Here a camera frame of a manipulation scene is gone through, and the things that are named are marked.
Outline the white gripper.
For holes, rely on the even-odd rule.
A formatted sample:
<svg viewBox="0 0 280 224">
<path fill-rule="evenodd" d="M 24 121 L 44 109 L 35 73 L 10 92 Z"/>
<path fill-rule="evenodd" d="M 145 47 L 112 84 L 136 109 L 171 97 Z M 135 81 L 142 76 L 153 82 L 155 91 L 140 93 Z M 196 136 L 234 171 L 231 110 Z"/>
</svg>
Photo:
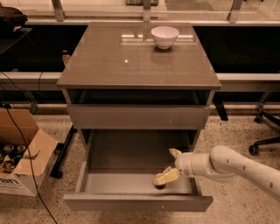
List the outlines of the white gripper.
<svg viewBox="0 0 280 224">
<path fill-rule="evenodd" d="M 175 167 L 167 167 L 162 173 L 160 178 L 154 178 L 153 183 L 155 186 L 163 186 L 172 181 L 179 179 L 179 176 L 191 177 L 193 175 L 192 159 L 193 154 L 191 152 L 182 153 L 175 148 L 169 149 L 170 154 L 176 158 Z"/>
</svg>

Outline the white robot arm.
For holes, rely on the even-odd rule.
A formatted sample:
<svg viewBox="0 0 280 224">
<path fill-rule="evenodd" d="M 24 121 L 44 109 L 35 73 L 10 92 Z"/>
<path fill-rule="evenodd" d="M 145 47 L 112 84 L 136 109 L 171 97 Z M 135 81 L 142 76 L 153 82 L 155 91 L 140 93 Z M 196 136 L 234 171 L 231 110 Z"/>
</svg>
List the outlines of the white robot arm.
<svg viewBox="0 0 280 224">
<path fill-rule="evenodd" d="M 240 176 L 280 200 L 280 171 L 244 157 L 227 146 L 213 147 L 208 153 L 181 152 L 170 148 L 174 168 L 167 167 L 154 178 L 155 186 L 164 186 L 180 177 L 202 176 L 216 182 L 231 182 Z"/>
</svg>

